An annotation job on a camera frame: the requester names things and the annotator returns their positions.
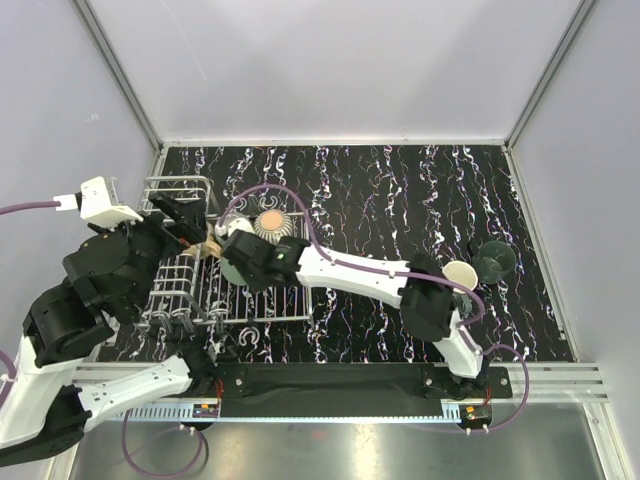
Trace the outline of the dark mug cream interior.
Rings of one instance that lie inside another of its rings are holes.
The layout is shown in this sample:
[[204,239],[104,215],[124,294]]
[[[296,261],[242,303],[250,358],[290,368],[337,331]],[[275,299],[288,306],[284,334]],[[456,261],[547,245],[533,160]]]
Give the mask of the dark mug cream interior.
[[[447,280],[463,285],[469,290],[474,290],[478,285],[476,271],[466,262],[450,261],[443,267],[442,273]],[[462,290],[457,288],[453,290],[453,302],[462,319],[468,318],[473,312],[474,302]]]

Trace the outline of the mint green mug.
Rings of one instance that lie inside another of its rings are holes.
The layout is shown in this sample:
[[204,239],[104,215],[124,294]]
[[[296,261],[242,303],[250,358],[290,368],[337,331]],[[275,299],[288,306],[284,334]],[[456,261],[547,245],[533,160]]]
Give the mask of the mint green mug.
[[220,272],[226,281],[236,286],[246,286],[247,282],[240,271],[227,258],[220,259]]

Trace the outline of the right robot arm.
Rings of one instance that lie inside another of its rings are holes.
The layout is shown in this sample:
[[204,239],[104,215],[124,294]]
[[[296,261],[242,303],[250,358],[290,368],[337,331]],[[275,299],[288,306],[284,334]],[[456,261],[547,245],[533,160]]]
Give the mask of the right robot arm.
[[410,261],[377,260],[292,236],[272,244],[237,230],[223,242],[222,258],[255,291],[293,285],[329,288],[387,304],[400,312],[413,338],[440,352],[449,370],[444,381],[448,395],[475,397],[488,387],[487,354],[467,329],[486,313],[483,301],[473,288],[446,278],[426,255]]

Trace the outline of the tan ceramic mug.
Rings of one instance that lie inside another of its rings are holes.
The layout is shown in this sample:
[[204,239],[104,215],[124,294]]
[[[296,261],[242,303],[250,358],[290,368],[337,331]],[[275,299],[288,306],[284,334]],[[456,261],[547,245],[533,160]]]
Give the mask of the tan ceramic mug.
[[214,257],[219,259],[221,257],[222,247],[216,242],[215,239],[208,239],[205,242],[191,245],[188,247],[184,254],[191,255],[193,257],[199,256],[201,258]]

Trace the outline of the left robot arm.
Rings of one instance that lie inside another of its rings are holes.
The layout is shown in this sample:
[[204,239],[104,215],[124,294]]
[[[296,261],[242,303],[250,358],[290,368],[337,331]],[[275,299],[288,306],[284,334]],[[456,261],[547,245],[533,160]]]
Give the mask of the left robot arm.
[[42,293],[23,322],[16,361],[1,390],[1,464],[54,457],[110,418],[168,396],[203,397],[218,383],[211,355],[194,344],[127,377],[74,384],[80,364],[147,306],[161,263],[205,241],[202,200],[150,198],[156,212],[89,223],[94,236],[63,260],[62,282]]

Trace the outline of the ribbed grey mug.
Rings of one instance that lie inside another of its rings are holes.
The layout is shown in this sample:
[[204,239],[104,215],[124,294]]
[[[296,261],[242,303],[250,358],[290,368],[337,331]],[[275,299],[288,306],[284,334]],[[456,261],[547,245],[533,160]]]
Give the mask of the ribbed grey mug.
[[294,223],[288,214],[272,209],[256,217],[253,230],[261,239],[277,245],[282,238],[294,235]]

